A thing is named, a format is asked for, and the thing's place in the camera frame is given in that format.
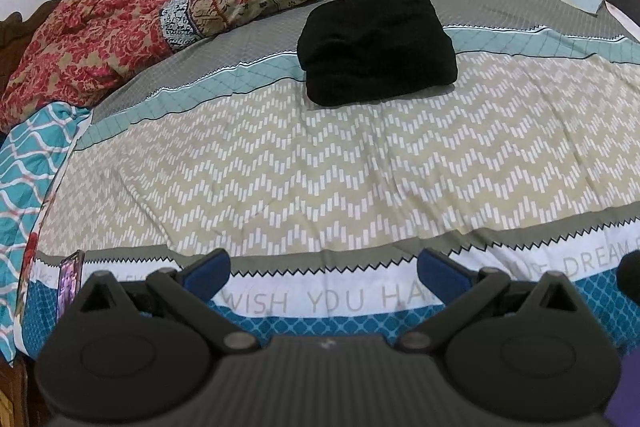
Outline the black pants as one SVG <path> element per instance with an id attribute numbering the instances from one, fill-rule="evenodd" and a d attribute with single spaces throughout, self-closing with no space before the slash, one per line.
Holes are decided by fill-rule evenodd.
<path id="1" fill-rule="evenodd" d="M 296 54 L 307 96 L 334 107 L 397 98 L 458 79 L 431 0 L 336 0 L 314 8 Z"/>

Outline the smartphone with lit screen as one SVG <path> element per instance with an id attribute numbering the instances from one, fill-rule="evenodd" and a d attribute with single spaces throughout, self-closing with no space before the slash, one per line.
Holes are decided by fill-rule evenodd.
<path id="1" fill-rule="evenodd" d="M 58 291 L 56 292 L 56 319 L 59 320 L 81 288 L 82 265 L 85 253 L 75 251 L 60 263 Z"/>

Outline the patterned bed sheet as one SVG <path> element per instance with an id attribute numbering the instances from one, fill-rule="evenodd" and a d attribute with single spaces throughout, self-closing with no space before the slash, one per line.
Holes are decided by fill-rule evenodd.
<path id="1" fill-rule="evenodd" d="M 614 345 L 639 343 L 618 289 L 639 246 L 639 29 L 603 0 L 431 0 L 450 87 L 322 108 L 296 42 L 310 6 L 137 75 L 82 117 L 26 259 L 14 341 L 36 355 L 58 268 L 135 281 L 216 248 L 213 307 L 260 338 L 395 337 L 435 313 L 425 248 L 517 280 L 565 274 Z"/>

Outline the teal patterned pillow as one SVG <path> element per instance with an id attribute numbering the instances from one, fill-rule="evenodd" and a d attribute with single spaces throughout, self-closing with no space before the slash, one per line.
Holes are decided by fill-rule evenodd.
<path id="1" fill-rule="evenodd" d="M 1 354 L 15 357 L 15 314 L 23 258 L 50 187 L 91 112 L 54 102 L 15 126 L 1 145 Z"/>

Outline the carved wooden headboard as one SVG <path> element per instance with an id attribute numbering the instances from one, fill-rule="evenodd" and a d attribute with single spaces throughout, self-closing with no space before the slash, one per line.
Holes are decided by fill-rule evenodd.
<path id="1" fill-rule="evenodd" d="M 13 12 L 0 22 L 0 90 L 4 92 L 10 77 L 17 70 L 23 54 L 37 29 L 44 23 L 61 0 L 44 2 L 29 18 Z"/>

